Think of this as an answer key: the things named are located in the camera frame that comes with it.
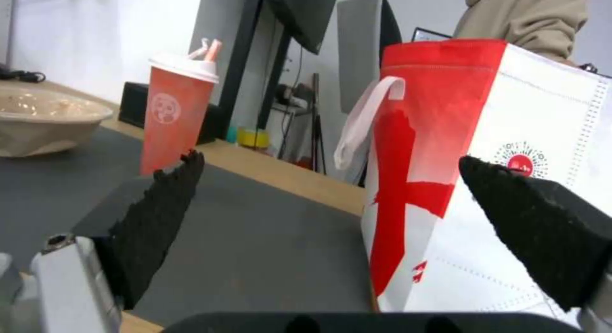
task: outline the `red and white bag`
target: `red and white bag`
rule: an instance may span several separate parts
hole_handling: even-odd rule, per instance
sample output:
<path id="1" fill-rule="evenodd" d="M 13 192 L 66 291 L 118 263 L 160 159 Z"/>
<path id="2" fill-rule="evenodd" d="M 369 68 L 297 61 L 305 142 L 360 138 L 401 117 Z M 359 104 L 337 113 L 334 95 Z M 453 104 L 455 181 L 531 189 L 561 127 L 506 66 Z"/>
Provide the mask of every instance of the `red and white bag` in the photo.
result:
<path id="1" fill-rule="evenodd" d="M 387 48 L 381 80 L 348 116 L 334 155 L 346 168 L 373 128 L 361 227 L 380 310 L 561 318 L 496 237 L 458 162 L 468 154 L 520 168 L 610 214 L 610 152 L 590 152 L 594 140 L 612 146 L 600 124 L 612 120 L 601 114 L 609 86 L 503 41 Z"/>

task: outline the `pink straw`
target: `pink straw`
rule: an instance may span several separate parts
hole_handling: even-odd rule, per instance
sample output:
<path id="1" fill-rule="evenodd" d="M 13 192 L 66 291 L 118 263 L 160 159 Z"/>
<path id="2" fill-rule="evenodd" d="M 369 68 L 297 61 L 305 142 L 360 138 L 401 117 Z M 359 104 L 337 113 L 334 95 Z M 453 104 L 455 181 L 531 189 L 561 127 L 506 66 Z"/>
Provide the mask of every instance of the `pink straw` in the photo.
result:
<path id="1" fill-rule="evenodd" d="M 221 50 L 221 46 L 222 45 L 223 45 L 223 43 L 221 43 L 221 41 L 219 41 L 217 39 L 212 41 L 212 45 L 208 49 L 208 52 L 206 53 L 206 56 L 204 57 L 204 60 L 208 61 L 208 62 L 215 61 L 215 59 L 217 58 L 217 54 L 219 53 L 219 50 Z"/>

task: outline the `white bag handle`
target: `white bag handle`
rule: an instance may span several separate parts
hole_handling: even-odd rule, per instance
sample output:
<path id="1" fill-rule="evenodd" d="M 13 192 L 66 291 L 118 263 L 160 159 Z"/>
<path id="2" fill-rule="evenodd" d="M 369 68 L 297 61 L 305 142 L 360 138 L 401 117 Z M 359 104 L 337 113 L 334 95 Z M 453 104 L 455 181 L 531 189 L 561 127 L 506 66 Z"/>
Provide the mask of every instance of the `white bag handle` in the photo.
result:
<path id="1" fill-rule="evenodd" d="M 336 168 L 349 167 L 355 151 L 368 135 L 374 116 L 389 92 L 389 100 L 402 100 L 406 94 L 406 81 L 401 77 L 387 76 L 380 82 L 372 81 L 346 118 L 342 135 L 334 153 Z"/>

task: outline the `beige bowl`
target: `beige bowl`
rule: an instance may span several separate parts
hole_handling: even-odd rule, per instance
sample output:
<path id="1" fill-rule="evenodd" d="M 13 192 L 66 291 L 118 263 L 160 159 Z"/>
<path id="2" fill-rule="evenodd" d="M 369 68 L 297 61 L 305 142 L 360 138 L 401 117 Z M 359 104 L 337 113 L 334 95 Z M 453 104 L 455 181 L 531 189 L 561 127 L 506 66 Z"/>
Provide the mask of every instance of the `beige bowl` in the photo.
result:
<path id="1" fill-rule="evenodd" d="M 45 89 L 0 84 L 0 157 L 67 150 L 89 139 L 113 111 Z"/>

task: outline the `red cross print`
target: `red cross print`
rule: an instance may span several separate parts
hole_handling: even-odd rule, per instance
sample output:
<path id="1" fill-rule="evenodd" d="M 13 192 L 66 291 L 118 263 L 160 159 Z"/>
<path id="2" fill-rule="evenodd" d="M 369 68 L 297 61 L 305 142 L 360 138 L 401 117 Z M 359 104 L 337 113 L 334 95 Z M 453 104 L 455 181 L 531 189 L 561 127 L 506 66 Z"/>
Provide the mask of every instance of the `red cross print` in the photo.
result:
<path id="1" fill-rule="evenodd" d="M 444 183 L 407 183 L 415 145 L 415 130 L 401 109 L 381 112 L 374 126 L 378 160 L 378 220 L 370 257 L 370 273 L 376 296 L 380 296 L 405 254 L 404 225 L 406 204 L 426 209 L 442 218 L 448 194 L 454 185 Z M 421 281 L 426 262 L 414 270 L 413 282 Z"/>

